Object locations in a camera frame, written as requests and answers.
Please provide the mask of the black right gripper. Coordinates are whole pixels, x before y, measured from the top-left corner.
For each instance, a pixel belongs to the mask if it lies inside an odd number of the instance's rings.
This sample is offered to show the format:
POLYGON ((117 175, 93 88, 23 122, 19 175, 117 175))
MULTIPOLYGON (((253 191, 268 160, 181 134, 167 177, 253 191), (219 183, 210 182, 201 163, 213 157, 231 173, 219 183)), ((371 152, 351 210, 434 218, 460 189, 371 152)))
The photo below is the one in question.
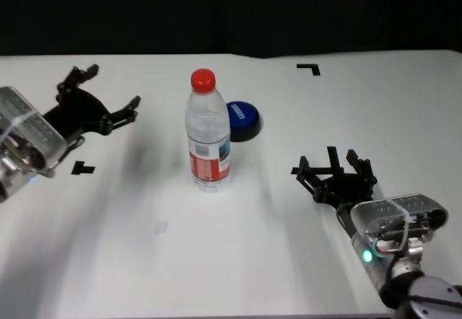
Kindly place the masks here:
POLYGON ((326 175, 327 168, 311 167, 307 158, 301 156, 296 169, 296 180, 311 193, 315 202, 326 202, 334 208, 340 204, 353 203, 355 205, 371 201, 373 188, 378 180, 372 171, 370 160, 359 158, 353 149, 348 150, 346 160, 356 174, 331 177, 324 183, 319 175, 326 175))

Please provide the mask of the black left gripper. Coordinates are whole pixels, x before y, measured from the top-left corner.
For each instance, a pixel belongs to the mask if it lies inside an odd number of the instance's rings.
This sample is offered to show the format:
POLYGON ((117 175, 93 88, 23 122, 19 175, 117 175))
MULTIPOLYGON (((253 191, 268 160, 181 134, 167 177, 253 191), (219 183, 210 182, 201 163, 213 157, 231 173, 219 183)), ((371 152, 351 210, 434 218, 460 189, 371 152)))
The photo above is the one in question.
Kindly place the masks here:
POLYGON ((95 96, 79 87, 96 77, 99 69, 97 64, 85 70, 74 66, 57 86, 57 106, 43 115, 66 141, 75 141, 87 132, 110 134, 136 120, 140 96, 134 97, 124 108, 105 115, 105 106, 95 96))

